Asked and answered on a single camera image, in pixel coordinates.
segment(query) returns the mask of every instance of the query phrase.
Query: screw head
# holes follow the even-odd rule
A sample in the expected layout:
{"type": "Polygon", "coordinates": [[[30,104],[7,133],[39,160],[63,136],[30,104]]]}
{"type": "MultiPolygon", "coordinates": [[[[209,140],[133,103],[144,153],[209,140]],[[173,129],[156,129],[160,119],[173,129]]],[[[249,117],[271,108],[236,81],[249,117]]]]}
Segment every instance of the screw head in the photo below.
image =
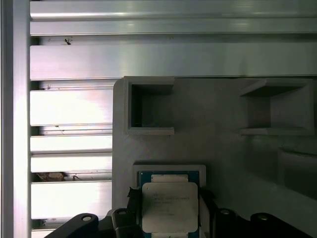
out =
{"type": "Polygon", "coordinates": [[[90,217],[90,216],[86,216],[86,217],[83,217],[82,220],[83,220],[84,222],[87,222],[87,221],[90,221],[91,218],[92,218],[92,217],[90,217]]]}
{"type": "Polygon", "coordinates": [[[258,218],[262,221],[267,221],[267,216],[266,215],[259,215],[258,218]]]}
{"type": "Polygon", "coordinates": [[[229,214],[230,214],[230,212],[229,212],[227,209],[222,209],[220,212],[221,212],[223,215],[229,215],[229,214]]]}

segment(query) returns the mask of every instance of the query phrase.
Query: white panel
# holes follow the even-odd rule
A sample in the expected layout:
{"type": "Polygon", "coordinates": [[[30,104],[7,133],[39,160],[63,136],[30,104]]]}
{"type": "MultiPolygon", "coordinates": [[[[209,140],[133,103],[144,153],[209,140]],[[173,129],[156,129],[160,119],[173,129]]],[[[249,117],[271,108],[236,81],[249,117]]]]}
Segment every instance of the white panel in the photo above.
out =
{"type": "Polygon", "coordinates": [[[32,46],[31,79],[317,74],[317,43],[206,41],[32,46]]]}
{"type": "Polygon", "coordinates": [[[35,125],[112,123],[113,91],[31,91],[30,123],[35,125]]]}
{"type": "Polygon", "coordinates": [[[179,17],[314,17],[313,0],[32,1],[33,20],[179,17]]]}
{"type": "Polygon", "coordinates": [[[133,19],[31,22],[32,36],[153,33],[315,33],[315,18],[273,19],[133,19]]]}
{"type": "Polygon", "coordinates": [[[31,172],[112,170],[112,153],[35,154],[31,172]]]}
{"type": "Polygon", "coordinates": [[[33,183],[32,219],[74,217],[92,213],[99,217],[111,210],[111,182],[33,183]]]}
{"type": "Polygon", "coordinates": [[[31,153],[111,152],[112,135],[32,136],[31,153]]]}
{"type": "Polygon", "coordinates": [[[47,230],[32,230],[31,238],[44,238],[48,234],[50,234],[54,229],[47,229],[47,230]]]}

